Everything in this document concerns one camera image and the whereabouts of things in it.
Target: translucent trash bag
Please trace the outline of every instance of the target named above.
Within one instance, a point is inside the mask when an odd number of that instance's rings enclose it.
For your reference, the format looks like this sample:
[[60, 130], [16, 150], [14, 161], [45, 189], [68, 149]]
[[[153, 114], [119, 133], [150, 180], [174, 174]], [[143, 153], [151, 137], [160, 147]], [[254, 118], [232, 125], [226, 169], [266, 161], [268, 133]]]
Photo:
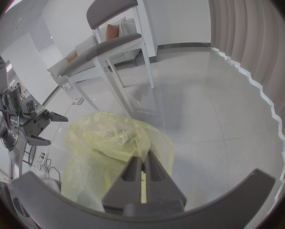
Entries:
[[104, 211], [101, 199], [131, 156], [145, 161], [151, 149], [172, 175], [172, 140], [142, 121], [96, 111], [71, 124], [65, 143], [70, 158], [61, 193], [88, 208]]

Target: chair seat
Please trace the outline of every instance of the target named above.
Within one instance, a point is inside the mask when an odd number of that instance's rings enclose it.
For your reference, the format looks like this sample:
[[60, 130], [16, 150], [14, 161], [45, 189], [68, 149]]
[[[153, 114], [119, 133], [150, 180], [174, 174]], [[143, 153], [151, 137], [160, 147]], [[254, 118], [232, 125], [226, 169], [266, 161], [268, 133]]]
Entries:
[[75, 71], [81, 65], [83, 65], [89, 60], [92, 60], [96, 56], [100, 56], [101, 54], [107, 51], [110, 51], [118, 46], [131, 42], [133, 40], [136, 40], [140, 37], [141, 37], [141, 34], [134, 33], [134, 34], [117, 37], [117, 38], [99, 43], [89, 48], [84, 53], [82, 53], [77, 58], [75, 58], [73, 61], [68, 63], [68, 65], [61, 71], [60, 75], [65, 76], [69, 74], [70, 72]]

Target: floor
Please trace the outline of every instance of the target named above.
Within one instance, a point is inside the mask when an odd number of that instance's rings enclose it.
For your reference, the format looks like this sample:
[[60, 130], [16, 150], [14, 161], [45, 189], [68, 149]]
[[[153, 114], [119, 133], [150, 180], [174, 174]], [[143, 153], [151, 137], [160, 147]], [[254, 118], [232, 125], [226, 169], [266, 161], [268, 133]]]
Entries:
[[[150, 87], [142, 55], [137, 56], [137, 67], [126, 64], [117, 70], [135, 119], [153, 125], [174, 142], [172, 178], [187, 197], [185, 209], [222, 196], [259, 168], [276, 178], [264, 205], [268, 211], [281, 185], [283, 142], [260, 90], [212, 48], [162, 49], [157, 60], [151, 64], [155, 89]], [[99, 109], [123, 114], [101, 78], [79, 85]], [[63, 115], [77, 97], [75, 89], [61, 89], [46, 108]], [[53, 122], [41, 134], [52, 140], [57, 131], [49, 158], [61, 177], [69, 157], [64, 133], [72, 121], [93, 111], [86, 101], [71, 105], [66, 113], [68, 123], [59, 126]], [[35, 161], [47, 149], [38, 147]], [[51, 177], [58, 179], [55, 171]]]

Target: oval logo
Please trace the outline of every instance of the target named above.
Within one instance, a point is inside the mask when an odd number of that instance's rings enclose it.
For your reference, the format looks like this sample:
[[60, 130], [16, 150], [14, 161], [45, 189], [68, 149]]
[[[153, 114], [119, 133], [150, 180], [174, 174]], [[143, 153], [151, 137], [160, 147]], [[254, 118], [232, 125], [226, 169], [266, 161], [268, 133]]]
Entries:
[[27, 211], [25, 210], [25, 208], [23, 207], [23, 205], [21, 204], [18, 198], [13, 199], [13, 204], [16, 210], [20, 212], [22, 216], [30, 217], [30, 215], [27, 213]]

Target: white chair frame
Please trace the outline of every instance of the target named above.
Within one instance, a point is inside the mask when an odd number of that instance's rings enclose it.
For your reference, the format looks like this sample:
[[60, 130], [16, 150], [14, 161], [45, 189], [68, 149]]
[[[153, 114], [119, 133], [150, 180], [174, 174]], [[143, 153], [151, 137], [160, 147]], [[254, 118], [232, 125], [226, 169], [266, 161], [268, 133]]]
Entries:
[[[118, 82], [120, 83], [121, 87], [124, 87], [124, 84], [123, 84], [118, 72], [116, 71], [114, 64], [110, 61], [109, 58], [113, 55], [118, 54], [118, 53], [126, 52], [126, 51], [128, 51], [129, 48], [131, 48], [131, 50], [141, 48], [142, 54], [144, 56], [144, 61], [145, 61], [146, 67], [147, 67], [147, 72], [148, 72], [151, 88], [154, 88], [153, 77], [152, 77], [152, 72], [151, 72], [151, 68], [150, 68], [150, 60], [149, 60], [147, 48], [146, 48], [146, 45], [144, 42], [144, 37], [143, 37], [142, 29], [141, 29], [141, 23], [140, 23], [140, 18], [139, 18], [137, 6], [132, 7], [132, 10], [133, 10], [133, 16], [134, 16], [136, 30], [137, 30], [137, 33], [141, 34], [141, 37], [138, 39], [135, 39], [131, 42], [120, 45], [120, 46], [118, 46], [112, 50], [109, 50], [109, 51], [107, 51], [107, 52], [105, 52], [99, 56], [96, 56], [95, 58], [93, 58], [91, 60], [95, 64], [100, 76], [103, 78], [103, 80], [107, 84], [109, 90], [111, 91], [114, 98], [116, 99], [118, 104], [121, 106], [122, 110], [124, 111], [124, 113], [127, 117], [132, 117], [132, 111], [131, 111], [129, 105], [127, 104], [125, 98], [123, 97], [119, 87], [117, 86], [117, 84], [116, 84], [112, 74], [110, 73], [108, 67], [106, 66], [105, 60], [108, 61], [109, 65], [110, 65], [115, 77], [118, 79]], [[98, 42], [101, 43], [99, 27], [97, 27], [95, 31], [96, 31]], [[78, 85], [78, 83], [73, 82], [71, 80], [70, 76], [71, 76], [71, 73], [66, 75], [66, 77], [67, 77], [68, 81], [71, 83], [71, 85], [82, 95], [82, 97], [95, 110], [99, 110], [97, 108], [97, 106], [91, 101], [91, 99], [86, 95], [86, 93], [81, 89], [81, 87]]]

